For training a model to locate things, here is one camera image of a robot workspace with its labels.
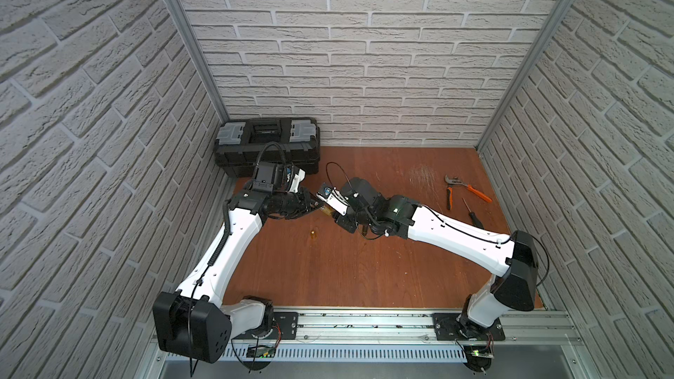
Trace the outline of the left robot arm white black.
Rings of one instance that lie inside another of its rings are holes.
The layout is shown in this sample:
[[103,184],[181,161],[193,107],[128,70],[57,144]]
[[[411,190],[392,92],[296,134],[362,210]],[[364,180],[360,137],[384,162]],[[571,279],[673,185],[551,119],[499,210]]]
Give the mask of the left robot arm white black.
[[231,339],[244,333],[261,338],[274,328],[270,300],[223,299],[233,273],[268,219],[297,219],[318,208],[301,183],[305,171],[282,157],[256,160],[252,178],[223,205],[223,224],[196,268],[173,292],[160,293],[152,307],[159,348],[167,353],[215,363]]

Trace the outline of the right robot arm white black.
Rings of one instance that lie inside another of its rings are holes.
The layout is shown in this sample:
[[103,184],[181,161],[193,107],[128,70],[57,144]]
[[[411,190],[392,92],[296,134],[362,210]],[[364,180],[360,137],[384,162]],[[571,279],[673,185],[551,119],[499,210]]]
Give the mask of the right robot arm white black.
[[319,198],[332,208],[335,223],[346,231],[354,233],[362,227],[375,239],[396,236],[430,244],[489,271],[490,279],[468,296],[452,322],[463,338],[482,340],[504,313],[535,309],[540,263],[535,237],[529,233],[493,233],[402,195],[386,198],[358,177],[341,189],[321,185]]

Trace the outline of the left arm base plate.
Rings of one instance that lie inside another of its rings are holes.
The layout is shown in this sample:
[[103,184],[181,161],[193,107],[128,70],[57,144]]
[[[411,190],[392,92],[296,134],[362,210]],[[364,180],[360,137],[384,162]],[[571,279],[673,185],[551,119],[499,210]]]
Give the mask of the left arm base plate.
[[298,312],[274,312],[270,324],[257,330],[247,331],[235,337],[235,340],[295,340],[298,331]]

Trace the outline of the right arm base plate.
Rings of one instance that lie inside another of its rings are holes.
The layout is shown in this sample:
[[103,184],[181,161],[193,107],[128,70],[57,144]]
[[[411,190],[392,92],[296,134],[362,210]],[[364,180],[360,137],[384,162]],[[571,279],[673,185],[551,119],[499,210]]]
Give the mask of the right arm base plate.
[[462,321],[459,312],[435,312],[431,315],[435,337],[438,341],[470,340],[487,342],[504,341],[505,332],[499,319],[490,327],[479,326],[471,321]]

